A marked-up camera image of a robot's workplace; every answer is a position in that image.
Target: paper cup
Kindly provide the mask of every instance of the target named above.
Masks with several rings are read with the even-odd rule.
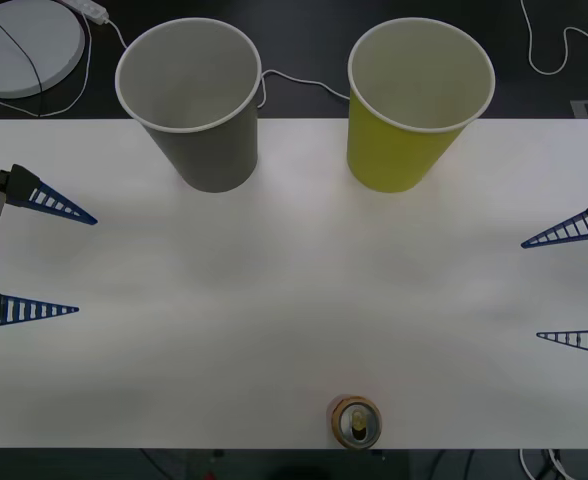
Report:
[[[208,18],[158,25],[116,68],[121,105],[147,130],[187,183],[223,192],[257,160],[261,59],[240,30]]]
[[[494,95],[494,69],[465,32],[401,18],[363,35],[350,54],[348,165],[364,185],[416,185]]]

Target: can top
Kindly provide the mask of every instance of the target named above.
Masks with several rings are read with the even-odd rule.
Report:
[[[369,448],[381,435],[380,413],[366,399],[357,397],[340,402],[332,417],[334,435],[347,448]]]

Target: black cable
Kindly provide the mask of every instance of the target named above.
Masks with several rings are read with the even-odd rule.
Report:
[[[434,478],[434,474],[436,473],[436,468],[438,464],[441,463],[441,459],[443,458],[443,454],[445,454],[445,450],[441,450],[436,454],[434,457],[434,461],[432,462],[432,466],[430,467],[430,474],[427,477],[427,480],[432,480]]]
[[[467,455],[467,461],[465,462],[465,471],[463,473],[463,480],[467,480],[467,477],[470,474],[470,467],[472,466],[472,459],[474,458],[474,453],[476,453],[476,450],[470,450],[470,453]]]
[[[150,456],[150,454],[149,454],[149,453],[147,453],[147,452],[145,451],[145,449],[143,449],[143,448],[139,448],[139,451],[140,451],[140,452],[143,454],[143,456],[144,456],[145,458],[147,458],[147,461],[148,461],[148,462],[150,462],[150,464],[151,464],[151,465],[152,465],[152,466],[153,466],[153,467],[156,469],[156,471],[157,471],[159,474],[161,474],[161,475],[163,476],[163,478],[164,478],[165,480],[174,480],[172,477],[170,477],[170,476],[169,476],[169,474],[168,474],[168,473],[167,473],[165,470],[163,470],[163,469],[162,469],[162,468],[159,466],[159,464],[158,464],[158,463],[156,463],[156,462],[154,461],[154,459],[153,459],[153,458]]]
[[[18,42],[16,40],[14,40],[14,37],[12,37],[9,32],[7,30],[5,30],[3,28],[3,25],[0,24],[0,29],[3,30],[5,32],[5,35],[7,35],[10,40],[12,40],[16,46],[19,48],[19,50],[21,52],[23,52],[23,55],[25,55],[25,58],[27,58],[27,61],[30,62],[30,65],[32,66],[32,70],[34,70],[34,75],[36,75],[36,80],[38,81],[38,89],[39,89],[39,101],[38,101],[38,118],[41,118],[41,113],[43,111],[43,84],[41,83],[41,77],[39,77],[38,72],[36,71],[36,66],[34,66],[34,62],[32,62],[32,59],[30,58],[30,56],[27,54],[27,52],[25,52],[25,50],[23,50],[23,48],[18,44]]]
[[[552,464],[552,460],[550,460],[547,450],[542,450],[541,454],[543,455],[543,460],[545,460],[545,465],[543,466],[539,474],[536,476],[536,480],[543,480],[543,478],[545,478],[545,476],[548,473],[554,470],[554,465]]]

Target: black table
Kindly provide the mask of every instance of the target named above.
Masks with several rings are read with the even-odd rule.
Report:
[[[588,31],[588,1],[526,0],[534,28],[534,60],[544,70],[563,59],[562,29]],[[349,91],[347,59],[358,38],[374,25],[398,17],[421,16],[455,25],[488,52],[497,76],[486,118],[574,118],[572,100],[588,100],[588,39],[570,33],[570,59],[553,77],[527,62],[527,29],[519,0],[101,0],[126,42],[168,20],[202,16],[228,22],[256,44],[263,68],[319,80]],[[123,52],[109,25],[90,23],[94,39],[85,94],[69,112],[54,118],[126,118],[114,92],[114,71]],[[44,111],[66,107],[85,75],[85,56],[60,84],[44,94]],[[276,76],[267,80],[266,118],[346,117],[347,102],[323,89]],[[14,101],[38,110],[38,98]],[[0,118],[28,118],[0,106]]]

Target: power strip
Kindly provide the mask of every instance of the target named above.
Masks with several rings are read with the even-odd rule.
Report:
[[[105,7],[92,0],[58,0],[58,2],[84,15],[97,25],[107,23],[110,18]]]

